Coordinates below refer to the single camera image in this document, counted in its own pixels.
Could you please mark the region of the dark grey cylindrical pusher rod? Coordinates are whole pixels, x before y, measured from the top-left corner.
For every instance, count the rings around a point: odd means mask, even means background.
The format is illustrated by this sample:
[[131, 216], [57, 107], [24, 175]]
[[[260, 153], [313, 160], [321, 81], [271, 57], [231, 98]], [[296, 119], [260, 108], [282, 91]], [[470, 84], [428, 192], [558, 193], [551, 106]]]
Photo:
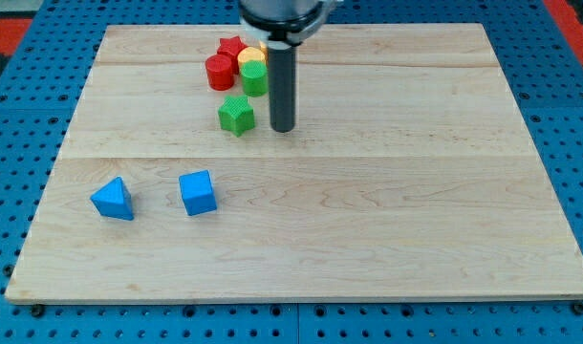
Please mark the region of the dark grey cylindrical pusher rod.
[[296, 115], [296, 48], [268, 48], [270, 127], [290, 132]]

